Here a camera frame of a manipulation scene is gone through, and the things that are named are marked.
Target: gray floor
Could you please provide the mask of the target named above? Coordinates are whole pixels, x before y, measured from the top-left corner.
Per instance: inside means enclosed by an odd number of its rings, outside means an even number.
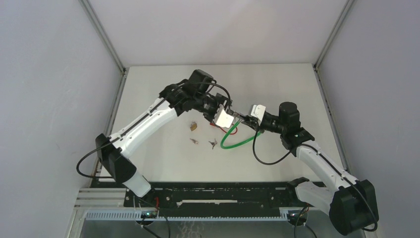
[[[308,225],[319,238],[341,238],[329,218],[318,211],[310,211]],[[292,238],[293,226],[288,222],[170,222],[172,238]],[[162,238],[167,237],[166,222],[149,225]],[[84,238],[153,238],[134,221],[86,221]],[[298,238],[314,236],[303,227],[297,229]],[[364,238],[354,232],[346,238]]]

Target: white table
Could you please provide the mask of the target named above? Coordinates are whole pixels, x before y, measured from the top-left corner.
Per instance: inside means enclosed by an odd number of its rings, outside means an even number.
[[[302,126],[321,148],[342,165],[327,113],[310,64],[243,64],[137,66],[129,69],[127,81],[116,115],[113,131],[118,131],[144,112],[168,84],[188,78],[194,69],[202,69],[225,87],[233,100],[232,109],[248,114],[252,104],[262,104],[274,115],[279,104],[290,101],[298,105]],[[214,88],[212,93],[219,92]],[[190,131],[191,122],[198,128]],[[240,125],[228,144],[254,135]],[[130,158],[149,181],[290,181],[307,177],[320,179],[293,155],[274,166],[262,165],[252,154],[252,142],[223,150],[211,148],[209,141],[219,143],[223,132],[210,126],[197,111],[183,113],[149,137]],[[190,138],[199,141],[194,144]],[[266,132],[257,139],[256,152],[266,162],[278,160],[287,153],[278,134]],[[109,176],[103,169],[101,176]]]

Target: white plastic part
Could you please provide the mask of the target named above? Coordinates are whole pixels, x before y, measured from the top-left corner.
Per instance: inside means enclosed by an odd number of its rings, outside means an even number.
[[[152,188],[150,183],[138,172],[127,181],[122,183],[138,197],[143,197]]]
[[[169,102],[162,102],[162,100],[163,99],[161,98],[156,99],[147,111],[138,116],[128,126],[111,135],[110,140],[120,138],[118,141],[114,142],[113,145],[115,148],[121,148],[121,155],[125,158],[129,159],[143,141],[145,141],[161,126],[177,117],[175,109],[169,107]],[[153,112],[150,112],[150,110],[159,103],[161,104]],[[141,118],[144,119],[128,133],[124,134],[125,131],[135,125]]]
[[[220,105],[219,109],[217,110],[217,114],[214,117],[214,124],[216,124],[220,127],[229,128],[229,127],[232,126],[232,123],[233,123],[234,119],[235,119],[235,117],[226,113],[223,105]]]
[[[342,177],[346,177],[352,184],[356,184],[357,178],[350,175],[342,167],[330,159],[315,141],[306,141],[304,144],[314,147],[342,174],[340,176],[336,171],[334,171],[334,169],[313,149],[302,145],[296,149],[296,157],[298,157],[301,161],[308,165],[313,172],[315,172],[331,193],[338,191],[338,188],[341,186],[344,188],[350,186]]]
[[[326,187],[318,187],[312,182],[303,182],[296,187],[295,191],[299,200],[309,203],[328,215],[334,195]]]
[[[252,105],[250,116],[258,118],[258,124],[261,124],[265,113],[265,106],[263,105]]]

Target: green loop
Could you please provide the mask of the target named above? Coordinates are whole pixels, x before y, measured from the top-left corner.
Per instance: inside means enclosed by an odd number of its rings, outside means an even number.
[[[242,141],[242,142],[239,142],[239,143],[237,143],[237,144],[234,144],[234,145],[224,145],[224,141],[226,140],[226,138],[230,135],[230,133],[232,133],[233,132],[233,130],[239,125],[241,123],[241,121],[238,121],[237,123],[235,123],[228,131],[227,131],[227,133],[224,135],[224,137],[223,137],[223,139],[222,139],[222,141],[221,141],[221,143],[220,143],[220,147],[222,148],[222,149],[225,149],[225,150],[228,150],[228,149],[233,149],[233,148],[235,148],[235,147],[238,147],[238,146],[241,146],[241,145],[243,145],[243,144],[246,144],[246,143],[248,143],[248,142],[250,142],[250,141],[252,141],[253,139],[254,139],[254,136],[251,136],[250,138],[248,138],[248,139],[246,139],[246,140],[244,140],[244,141]]]

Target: green tube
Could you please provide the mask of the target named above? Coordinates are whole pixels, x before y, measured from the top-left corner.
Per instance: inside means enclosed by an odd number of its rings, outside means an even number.
[[[225,149],[225,150],[228,150],[228,149],[233,149],[233,148],[235,148],[235,147],[238,147],[238,146],[241,146],[241,145],[243,145],[243,144],[246,144],[246,143],[248,143],[248,142],[250,142],[251,140],[253,140],[254,139],[254,137],[253,136],[251,136],[250,138],[248,138],[248,139],[246,139],[246,140],[244,140],[244,141],[242,141],[242,142],[239,142],[239,143],[237,143],[237,144],[234,144],[234,145],[224,145],[224,141],[226,140],[226,138],[230,135],[230,133],[232,133],[233,132],[233,130],[239,125],[241,123],[241,121],[238,121],[237,123],[235,123],[228,131],[227,131],[227,133],[224,135],[224,137],[223,137],[223,139],[222,139],[222,141],[221,141],[221,143],[220,143],[220,147],[222,148],[222,149]]]

